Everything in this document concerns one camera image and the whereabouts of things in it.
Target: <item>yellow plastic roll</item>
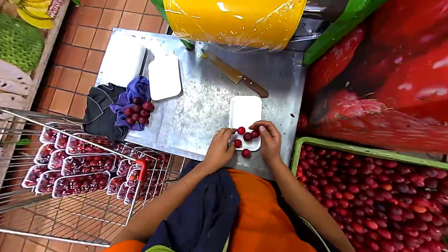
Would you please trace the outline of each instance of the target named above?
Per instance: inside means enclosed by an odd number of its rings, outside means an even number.
[[[164,0],[178,38],[282,50],[302,17],[306,0]]]

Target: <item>person's left hand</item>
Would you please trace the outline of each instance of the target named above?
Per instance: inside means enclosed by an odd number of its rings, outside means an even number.
[[[212,174],[224,167],[224,165],[232,158],[235,152],[235,144],[232,142],[227,146],[227,142],[232,134],[237,130],[230,128],[222,128],[218,134],[213,137],[207,154],[204,159],[204,168],[208,174]]]

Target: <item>red cart handle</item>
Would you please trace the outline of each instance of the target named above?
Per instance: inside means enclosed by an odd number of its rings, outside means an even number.
[[[143,181],[143,178],[145,178],[146,180],[146,160],[137,159],[135,162],[142,167],[142,169],[140,170],[140,175],[138,176],[138,181]]]

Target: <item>hand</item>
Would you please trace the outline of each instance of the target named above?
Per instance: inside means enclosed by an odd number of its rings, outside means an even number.
[[[282,162],[280,157],[281,134],[278,129],[268,121],[258,121],[249,127],[258,129],[261,135],[261,156],[270,167],[276,162]]]
[[[211,140],[203,162],[208,174],[221,169],[232,158],[235,144],[232,142],[230,146],[227,146],[227,142],[236,131],[236,129],[222,128]]]

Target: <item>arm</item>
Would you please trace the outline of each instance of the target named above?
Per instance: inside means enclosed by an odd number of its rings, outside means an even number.
[[[354,252],[336,221],[323,206],[297,181],[280,157],[281,134],[272,122],[258,121],[249,129],[259,129],[261,154],[277,181],[283,198],[294,211],[306,219],[325,239],[342,252]]]
[[[133,216],[111,245],[126,240],[146,242],[162,220],[166,220],[185,201],[203,178],[222,168],[232,158],[235,145],[227,146],[227,141],[236,131],[222,128],[211,141],[204,161]]]

